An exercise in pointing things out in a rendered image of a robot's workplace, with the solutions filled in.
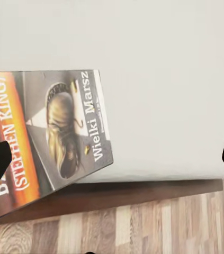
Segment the hardback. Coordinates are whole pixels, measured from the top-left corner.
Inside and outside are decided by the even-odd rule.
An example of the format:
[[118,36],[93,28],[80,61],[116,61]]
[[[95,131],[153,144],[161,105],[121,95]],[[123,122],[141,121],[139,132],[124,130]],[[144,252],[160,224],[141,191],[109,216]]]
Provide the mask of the hardback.
[[99,69],[0,71],[0,219],[113,164]]

